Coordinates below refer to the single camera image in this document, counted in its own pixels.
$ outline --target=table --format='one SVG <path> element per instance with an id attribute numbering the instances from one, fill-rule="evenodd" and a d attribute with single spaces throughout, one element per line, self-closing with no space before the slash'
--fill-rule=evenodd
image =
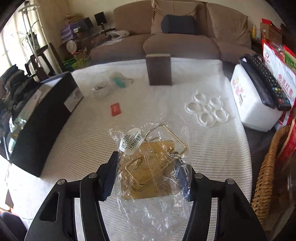
<path id="1" fill-rule="evenodd" d="M 172 58 L 173 86 L 149 86 L 145 60 L 91 66 L 73 72 L 73 77 L 87 96 L 91 87 L 108 75 L 107 70 L 119 71 L 133 78 L 134 83 L 102 100 L 89 96 L 81 101 L 58 136 L 41 178 L 11 167 L 8 186 L 14 210 L 27 221 L 27 226 L 58 179 L 82 179 L 109 159 L 117 149 L 109 136 L 110 128 L 118 126 L 127 132 L 132 125 L 143 126 L 148 121 L 159 120 L 160 116 L 169 119 L 181 116 L 187 122 L 191 164 L 196 172 L 219 181 L 233 178 L 250 201 L 250 150 L 221 61 Z M 197 89 L 209 97 L 221 96 L 224 109 L 231 115 L 229 121 L 203 128 L 193 115 L 186 113 L 184 104 L 192 101 Z M 122 114 L 112 117 L 110 105 L 116 102 L 120 103 Z M 125 215 L 118 209 L 114 190 L 100 206 L 110 240 L 135 240 Z M 214 239 L 216 210 L 217 200 L 213 199 L 208 240 Z M 83 240 L 79 200 L 75 203 L 75 213 L 78 239 Z M 186 224 L 170 240 L 181 240 Z"/>

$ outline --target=remote control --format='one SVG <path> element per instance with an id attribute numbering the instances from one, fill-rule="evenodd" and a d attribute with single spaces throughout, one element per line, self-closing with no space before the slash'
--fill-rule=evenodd
<path id="1" fill-rule="evenodd" d="M 240 65 L 244 68 L 250 79 L 252 80 L 257 93 L 262 101 L 262 103 L 270 108 L 275 109 L 276 104 L 274 103 L 269 91 L 266 89 L 263 81 L 260 79 L 258 73 L 254 70 L 254 68 L 244 61 L 244 57 L 239 59 Z"/>
<path id="2" fill-rule="evenodd" d="M 291 110 L 291 104 L 282 87 L 279 85 L 275 77 L 269 69 L 255 56 L 244 55 L 247 63 L 249 63 L 258 73 L 265 87 L 268 89 L 276 107 L 280 111 Z"/>

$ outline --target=black speaker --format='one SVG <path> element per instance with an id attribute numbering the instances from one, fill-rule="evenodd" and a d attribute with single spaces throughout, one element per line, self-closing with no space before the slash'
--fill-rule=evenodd
<path id="1" fill-rule="evenodd" d="M 82 31 L 88 31 L 94 25 L 89 18 L 82 19 L 78 21 L 79 26 L 81 27 Z"/>
<path id="2" fill-rule="evenodd" d="M 98 24 L 98 26 L 107 23 L 104 12 L 97 13 L 94 15 L 94 17 L 96 19 L 96 23 Z"/>
<path id="3" fill-rule="evenodd" d="M 94 26 L 90 18 L 85 18 L 84 21 L 89 28 L 92 28 Z"/>

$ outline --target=green object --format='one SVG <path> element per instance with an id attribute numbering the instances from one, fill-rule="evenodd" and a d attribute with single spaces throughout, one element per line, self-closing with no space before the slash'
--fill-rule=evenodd
<path id="1" fill-rule="evenodd" d="M 90 66 L 90 64 L 91 64 L 90 59 L 88 60 L 81 59 L 81 60 L 78 60 L 76 63 L 72 64 L 72 67 L 74 70 L 83 69 Z"/>
<path id="2" fill-rule="evenodd" d="M 77 60 L 75 58 L 69 59 L 64 62 L 64 66 L 70 71 L 73 72 L 74 68 L 72 67 L 72 64 L 74 64 Z"/>
<path id="3" fill-rule="evenodd" d="M 296 58 L 294 58 L 288 51 L 284 50 L 286 64 L 296 72 Z"/>
<path id="4" fill-rule="evenodd" d="M 115 84 L 119 87 L 119 88 L 125 88 L 126 84 L 118 77 L 115 77 L 113 79 L 113 81 L 115 82 Z"/>

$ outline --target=plastic bag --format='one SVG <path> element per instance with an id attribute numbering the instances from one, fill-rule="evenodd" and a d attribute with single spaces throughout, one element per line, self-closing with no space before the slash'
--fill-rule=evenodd
<path id="1" fill-rule="evenodd" d="M 92 97 L 102 99 L 118 88 L 127 88 L 131 83 L 133 83 L 132 79 L 126 78 L 119 72 L 106 72 L 105 79 L 91 89 Z"/>
<path id="2" fill-rule="evenodd" d="M 296 150 L 296 125 L 295 125 L 295 119 L 293 119 L 288 137 L 281 151 L 276 157 L 276 160 L 285 163 L 295 150 Z"/>
<path id="3" fill-rule="evenodd" d="M 296 107 L 296 75 L 284 62 L 284 57 L 276 48 L 276 45 L 265 39 L 263 40 L 263 57 L 266 67 L 277 79 L 292 107 L 290 111 L 284 111 L 275 124 L 274 127 L 278 130 L 282 126 L 290 125 L 294 117 L 294 109 Z"/>
<path id="4" fill-rule="evenodd" d="M 137 240 L 169 240 L 191 212 L 188 127 L 180 118 L 110 129 L 119 146 L 115 194 Z"/>

